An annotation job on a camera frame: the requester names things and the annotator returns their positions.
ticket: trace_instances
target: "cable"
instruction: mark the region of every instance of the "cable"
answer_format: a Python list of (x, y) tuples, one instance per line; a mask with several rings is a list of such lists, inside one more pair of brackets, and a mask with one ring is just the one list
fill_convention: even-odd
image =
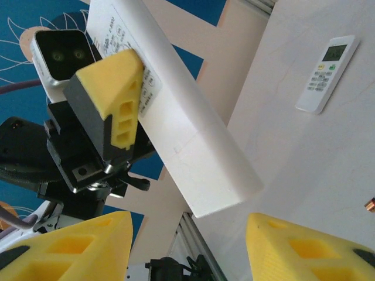
[[(23, 219), (23, 221), (25, 222), (31, 222), (31, 221), (36, 222), (37, 220), (38, 220), (38, 216), (36, 214), (31, 214), (28, 217)], [(16, 227), (8, 227), (6, 230), (3, 230), (2, 232), (0, 232), (0, 240), (16, 230), (17, 230)]]
[(59, 181), (63, 177), (57, 168), (40, 172), (18, 172), (6, 170), (1, 167), (0, 163), (0, 179), (14, 181), (15, 183), (40, 184)]
[(139, 179), (137, 177), (131, 177), (128, 174), (118, 177), (119, 181), (122, 183), (130, 184), (131, 186), (135, 187), (136, 189), (142, 191), (148, 191), (150, 189), (150, 181), (147, 179)]
[(39, 79), (35, 79), (35, 80), (23, 81), (23, 82), (1, 86), (0, 95), (6, 94), (8, 92), (16, 91), (16, 90), (39, 86), (39, 85), (42, 85), (42, 82)]
[(0, 220), (5, 221), (7, 224), (19, 228), (19, 229), (29, 229), (32, 228), (38, 217), (33, 217), (30, 221), (23, 221), (22, 219), (14, 216), (10, 212), (8, 212), (6, 209), (0, 206)]

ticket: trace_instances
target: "white line drawing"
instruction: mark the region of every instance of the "white line drawing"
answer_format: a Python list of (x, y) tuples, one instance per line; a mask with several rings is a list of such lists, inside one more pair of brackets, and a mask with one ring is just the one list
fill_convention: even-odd
[(6, 206), (6, 207), (3, 207), (4, 209), (8, 210), (8, 209), (14, 209), (14, 210), (19, 210), (19, 211), (25, 211), (27, 213), (32, 213), (34, 212), (33, 209), (30, 209), (30, 208), (27, 208), (27, 207), (23, 207), (23, 206)]
[(14, 66), (9, 66), (9, 67), (7, 67), (7, 68), (0, 68), (0, 71), (5, 71), (5, 70), (12, 69), (12, 68), (14, 68), (14, 67), (16, 67), (16, 66), (20, 66), (21, 64), (27, 64), (27, 62), (28, 62), (28, 61), (23, 61), (23, 62), (21, 62), (21, 63), (17, 63), (17, 64), (15, 64)]
[[(88, 10), (80, 9), (79, 11), (76, 12), (76, 14), (78, 14), (78, 15), (81, 14), (81, 16), (83, 17), (83, 20), (84, 20), (84, 23), (85, 23), (84, 34), (87, 34), (86, 25), (87, 25), (87, 18), (88, 18)], [(65, 29), (68, 29), (68, 27), (71, 27), (71, 29), (73, 28), (73, 29), (80, 30), (79, 24), (78, 24), (79, 22), (77, 21), (77, 18), (74, 18), (73, 15), (70, 15), (70, 14), (65, 13), (65, 12), (63, 12), (62, 15), (64, 16), (64, 19), (65, 19)], [(22, 58), (22, 59), (18, 58), (17, 52), (12, 52), (12, 53), (9, 53), (9, 55), (7, 55), (7, 56), (11, 55), (12, 57), (7, 57), (6, 55), (4, 55), (2, 53), (2, 54), (0, 54), (0, 60), (1, 59), (6, 60), (8, 62), (11, 62), (12, 64), (14, 63), (14, 65), (9, 66), (9, 63), (8, 63), (8, 65), (6, 65), (6, 67), (2, 66), (3, 68), (0, 68), (0, 73), (1, 72), (4, 73), (4, 71), (11, 70), (11, 69), (13, 69), (17, 66), (21, 66), (23, 64), (33, 64), (32, 60), (31, 60), (31, 52), (30, 52), (30, 48), (29, 48), (29, 41), (31, 39), (31, 36), (33, 36), (33, 34), (36, 31), (43, 30), (43, 29), (59, 30), (59, 28), (54, 23), (52, 23), (50, 20), (46, 19), (43, 16), (39, 17), (39, 22), (40, 22), (39, 26), (37, 25), (37, 26), (32, 26), (30, 28), (24, 28), (24, 27), (18, 25), (17, 23), (15, 23), (10, 17), (7, 17), (8, 28), (9, 28), (10, 32), (13, 34), (14, 38), (16, 39), (16, 42), (13, 42), (14, 39), (13, 40), (12, 39), (11, 40), (0, 39), (0, 43), (18, 45), (19, 46), (18, 50), (20, 50), (23, 53), (23, 56), (27, 60), (22, 61), (22, 59), (24, 59), (24, 58)], [(10, 81), (9, 79), (2, 78), (2, 77), (0, 77), (0, 81), (5, 82), (5, 83), (11, 83), (11, 84), (14, 83), (13, 81)]]
[(14, 82), (12, 82), (12, 81), (9, 81), (9, 80), (7, 80), (7, 79), (4, 79), (4, 78), (1, 78), (1, 77), (0, 77), (0, 80), (1, 80), (1, 81), (4, 81), (4, 82), (7, 82), (7, 83), (11, 83), (11, 84), (14, 84)]
[(1, 55), (0, 55), (0, 57), (1, 57), (2, 59), (4, 59), (4, 60), (8, 60), (8, 61), (11, 61), (11, 62), (13, 62), (13, 63), (19, 63), (19, 64), (23, 64), (23, 63), (25, 63), (24, 61), (11, 60), (11, 59), (9, 59), (9, 58), (7, 58), (7, 57), (4, 57), (4, 56), (1, 56)]
[(19, 38), (17, 37), (16, 33), (14, 32), (14, 30), (13, 30), (11, 24), (14, 25), (14, 26), (16, 26), (16, 27), (19, 28), (19, 29), (26, 30), (26, 28), (22, 28), (22, 27), (20, 27), (19, 25), (15, 24), (14, 21), (12, 21), (12, 19), (11, 19), (10, 17), (8, 17), (8, 27), (9, 27), (9, 29), (11, 30), (11, 32), (13, 33), (14, 37), (17, 38), (17, 41), (19, 41)]
[(77, 24), (77, 22), (69, 15), (69, 14), (67, 14), (67, 13), (64, 13), (64, 18), (65, 18), (65, 29), (68, 29), (68, 19), (67, 19), (67, 17), (68, 18), (70, 18), (72, 21), (73, 21), (73, 23), (74, 23), (74, 25), (76, 26), (76, 28), (77, 29), (79, 29), (78, 28), (78, 24)]
[(53, 23), (51, 23), (49, 20), (47, 20), (46, 18), (44, 17), (39, 17), (39, 20), (40, 20), (40, 25), (41, 26), (48, 26), (48, 25), (52, 25), (55, 29), (58, 29), (56, 25), (54, 25)]

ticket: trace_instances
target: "camera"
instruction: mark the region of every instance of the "camera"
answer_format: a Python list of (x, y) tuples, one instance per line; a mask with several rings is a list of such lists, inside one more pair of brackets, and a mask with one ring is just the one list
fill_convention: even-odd
[(60, 88), (77, 70), (95, 62), (88, 40), (80, 30), (40, 30), (30, 48), (45, 89)]

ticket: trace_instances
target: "white wall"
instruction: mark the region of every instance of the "white wall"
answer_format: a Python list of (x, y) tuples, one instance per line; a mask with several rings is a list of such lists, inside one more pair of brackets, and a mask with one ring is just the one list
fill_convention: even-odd
[(172, 44), (204, 59), (198, 84), (228, 123), (268, 18), (229, 0), (215, 27), (165, 0), (144, 2)]
[[(251, 280), (250, 212), (262, 212), (375, 249), (375, 2), (280, 0), (229, 123), (264, 190), (196, 220), (229, 280)], [(333, 37), (361, 43), (320, 115), (295, 103)]]

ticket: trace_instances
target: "white camera housing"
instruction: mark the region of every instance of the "white camera housing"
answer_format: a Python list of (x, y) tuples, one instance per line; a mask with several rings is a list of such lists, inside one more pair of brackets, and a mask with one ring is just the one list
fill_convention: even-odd
[[(78, 66), (73, 63), (73, 67), (67, 67), (71, 66), (69, 61), (67, 62), (61, 62), (61, 63), (51, 63), (51, 52), (54, 47), (56, 47), (56, 41), (54, 42), (53, 37), (60, 37), (62, 32), (65, 32), (66, 30), (40, 30), (34, 34), (34, 37), (30, 43), (30, 50), (32, 53), (32, 60), (35, 66), (35, 69), (37, 71), (37, 74), (42, 82), (42, 85), (46, 91), (46, 94), (49, 98), (49, 100), (54, 102), (64, 101), (66, 100), (63, 94), (63, 89), (66, 86), (67, 82), (69, 82), (70, 78), (74, 74), (74, 72), (77, 70)], [(74, 48), (77, 46), (74, 46), (75, 44), (80, 44), (78, 47), (81, 48), (82, 53), (86, 54), (86, 58), (84, 60), (80, 61), (81, 67), (84, 67), (90, 63), (95, 62), (93, 52), (91, 50), (91, 47), (86, 39), (85, 34), (80, 30), (68, 30), (70, 33), (70, 36), (73, 35), (73, 37), (76, 39), (71, 43), (72, 50), (69, 49), (69, 46), (64, 46), (62, 49), (64, 51), (68, 51), (69, 53), (74, 52)], [(43, 40), (38, 35), (41, 33), (44, 33), (42, 37)]]

